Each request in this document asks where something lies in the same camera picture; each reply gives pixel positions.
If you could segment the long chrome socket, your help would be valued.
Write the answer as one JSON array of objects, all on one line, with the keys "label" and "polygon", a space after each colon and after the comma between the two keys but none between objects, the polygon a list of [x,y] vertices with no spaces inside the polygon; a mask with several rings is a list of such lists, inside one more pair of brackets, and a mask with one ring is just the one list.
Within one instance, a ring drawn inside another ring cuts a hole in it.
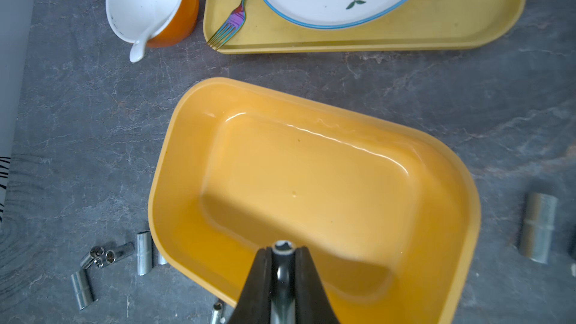
[{"label": "long chrome socket", "polygon": [[534,262],[547,264],[558,199],[546,193],[529,193],[520,234],[520,253]]}]

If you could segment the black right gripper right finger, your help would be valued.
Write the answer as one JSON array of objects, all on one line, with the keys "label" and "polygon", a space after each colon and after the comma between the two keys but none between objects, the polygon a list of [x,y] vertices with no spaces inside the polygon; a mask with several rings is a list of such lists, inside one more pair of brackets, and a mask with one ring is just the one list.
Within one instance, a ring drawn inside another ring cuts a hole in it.
[{"label": "black right gripper right finger", "polygon": [[299,247],[295,250],[294,290],[297,324],[340,323],[307,247]]}]

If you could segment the chrome socket big central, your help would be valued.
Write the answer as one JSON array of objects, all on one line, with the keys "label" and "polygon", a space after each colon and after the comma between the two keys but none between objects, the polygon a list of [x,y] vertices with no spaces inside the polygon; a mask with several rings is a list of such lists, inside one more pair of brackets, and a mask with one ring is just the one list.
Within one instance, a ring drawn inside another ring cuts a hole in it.
[{"label": "chrome socket big central", "polygon": [[80,311],[94,302],[92,288],[86,270],[81,268],[70,276],[76,303]]}]

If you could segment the chrome socket tall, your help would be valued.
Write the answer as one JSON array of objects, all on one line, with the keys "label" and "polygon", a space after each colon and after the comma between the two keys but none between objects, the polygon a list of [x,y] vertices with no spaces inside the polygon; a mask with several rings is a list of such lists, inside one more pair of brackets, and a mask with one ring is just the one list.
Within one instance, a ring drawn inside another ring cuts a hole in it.
[{"label": "chrome socket tall", "polygon": [[166,264],[168,264],[166,258],[162,255],[156,244],[153,244],[153,249],[156,255],[156,264],[158,266],[165,266]]}]

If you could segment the chrome socket tiny hex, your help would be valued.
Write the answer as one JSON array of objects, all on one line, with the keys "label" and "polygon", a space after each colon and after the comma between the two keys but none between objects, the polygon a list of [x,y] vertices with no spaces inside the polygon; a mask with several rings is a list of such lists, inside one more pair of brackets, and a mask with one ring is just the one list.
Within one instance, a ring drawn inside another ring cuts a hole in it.
[{"label": "chrome socket tiny hex", "polygon": [[104,254],[104,252],[105,250],[101,246],[92,247],[89,252],[82,257],[80,267],[82,269],[88,269],[99,256]]}]

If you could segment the thin chrome socket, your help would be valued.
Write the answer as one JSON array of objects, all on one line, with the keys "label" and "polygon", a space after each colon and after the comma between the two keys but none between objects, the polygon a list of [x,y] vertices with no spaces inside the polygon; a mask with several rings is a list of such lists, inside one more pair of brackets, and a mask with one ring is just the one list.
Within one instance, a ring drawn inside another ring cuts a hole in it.
[{"label": "thin chrome socket", "polygon": [[224,309],[225,304],[218,300],[216,303],[213,304],[211,309],[211,324],[222,324],[224,320]]}]

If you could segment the chrome socket small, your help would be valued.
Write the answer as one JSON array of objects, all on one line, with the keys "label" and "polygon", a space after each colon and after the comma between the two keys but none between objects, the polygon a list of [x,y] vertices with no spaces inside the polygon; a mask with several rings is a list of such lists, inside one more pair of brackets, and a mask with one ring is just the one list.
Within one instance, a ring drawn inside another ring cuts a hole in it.
[{"label": "chrome socket small", "polygon": [[133,242],[127,242],[123,245],[109,249],[105,253],[104,259],[106,261],[106,264],[112,265],[118,261],[121,261],[121,260],[131,256],[133,253],[134,253],[134,243]]}]

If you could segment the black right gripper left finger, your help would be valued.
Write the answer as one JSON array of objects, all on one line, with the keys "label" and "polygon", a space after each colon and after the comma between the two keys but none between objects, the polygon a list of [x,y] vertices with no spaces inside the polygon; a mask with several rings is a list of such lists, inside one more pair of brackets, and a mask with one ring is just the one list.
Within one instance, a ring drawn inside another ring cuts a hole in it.
[{"label": "black right gripper left finger", "polygon": [[247,280],[229,324],[270,324],[272,292],[272,249],[256,252]]}]

